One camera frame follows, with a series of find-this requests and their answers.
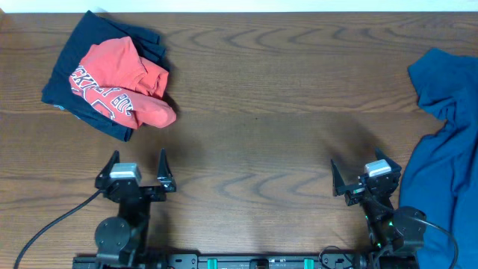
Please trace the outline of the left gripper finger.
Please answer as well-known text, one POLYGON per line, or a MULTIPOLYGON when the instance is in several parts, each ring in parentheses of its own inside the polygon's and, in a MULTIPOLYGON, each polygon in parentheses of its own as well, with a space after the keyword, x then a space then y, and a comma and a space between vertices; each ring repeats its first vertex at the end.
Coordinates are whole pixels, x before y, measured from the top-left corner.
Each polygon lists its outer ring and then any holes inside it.
POLYGON ((103 167, 103 169, 98 174, 97 179, 108 178, 110 175, 110 172, 113 169, 113 166, 119 162, 120 162, 120 153, 118 150, 115 150, 112 156, 110 157, 109 161, 107 162, 107 164, 103 167))
POLYGON ((164 148, 162 148, 160 151, 158 172, 156 178, 163 186, 174 186, 174 177, 169 168, 167 154, 164 148))

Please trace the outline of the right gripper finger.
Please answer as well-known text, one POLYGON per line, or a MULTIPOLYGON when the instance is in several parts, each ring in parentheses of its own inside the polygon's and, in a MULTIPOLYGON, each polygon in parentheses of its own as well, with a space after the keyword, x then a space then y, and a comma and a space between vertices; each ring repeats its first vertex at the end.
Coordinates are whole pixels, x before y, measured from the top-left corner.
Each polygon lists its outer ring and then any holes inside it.
POLYGON ((388 165, 390 167, 396 167, 397 166, 397 163, 395 161, 393 161, 391 158, 389 158, 380 148, 376 147, 375 148, 375 156, 376 156, 376 160, 377 161, 380 161, 380 160, 384 160, 388 163, 388 165))
POLYGON ((336 197, 336 196, 344 195, 345 192, 347 191, 347 186, 344 184, 344 180, 342 179, 342 176, 337 168, 337 165, 332 159, 331 159, 331 165, 332 165, 333 196, 336 197))

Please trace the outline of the coral red t-shirt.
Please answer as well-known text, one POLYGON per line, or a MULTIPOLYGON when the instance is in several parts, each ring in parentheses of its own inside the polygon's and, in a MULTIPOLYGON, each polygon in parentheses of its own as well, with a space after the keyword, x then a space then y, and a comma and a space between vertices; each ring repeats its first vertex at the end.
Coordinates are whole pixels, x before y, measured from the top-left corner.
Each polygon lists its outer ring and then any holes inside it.
POLYGON ((163 100, 169 72, 139 56, 130 37, 92 45, 69 77, 72 92, 122 126, 164 128, 176 121, 163 100))

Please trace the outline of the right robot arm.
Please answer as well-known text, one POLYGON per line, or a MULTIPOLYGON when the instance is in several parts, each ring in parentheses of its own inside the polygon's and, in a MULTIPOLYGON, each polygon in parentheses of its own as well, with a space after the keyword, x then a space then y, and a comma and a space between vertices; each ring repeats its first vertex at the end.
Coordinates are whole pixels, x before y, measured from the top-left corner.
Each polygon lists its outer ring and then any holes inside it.
POLYGON ((347 185, 334 161, 333 195, 348 206, 360 205, 367 221, 370 249, 345 259, 350 268, 418 268, 417 251, 424 246, 426 215, 413 207, 394 208, 391 195, 399 185, 402 167, 375 149, 376 160, 364 166, 357 182, 347 185))

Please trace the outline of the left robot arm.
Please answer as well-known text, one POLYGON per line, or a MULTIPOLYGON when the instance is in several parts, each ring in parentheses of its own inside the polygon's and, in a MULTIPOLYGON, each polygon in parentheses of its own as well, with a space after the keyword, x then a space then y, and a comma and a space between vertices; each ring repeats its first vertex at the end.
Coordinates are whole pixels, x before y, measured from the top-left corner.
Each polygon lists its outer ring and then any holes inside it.
POLYGON ((176 191, 176 181, 167 162, 166 150, 160 151, 158 185, 142 186, 142 176, 135 163, 122 163, 114 152, 95 179, 95 187, 104 198, 119 205, 118 214, 104 219, 97 227, 94 256, 77 256, 73 269, 100 268, 168 268, 164 254, 147 250, 150 208, 153 202, 164 202, 176 191))

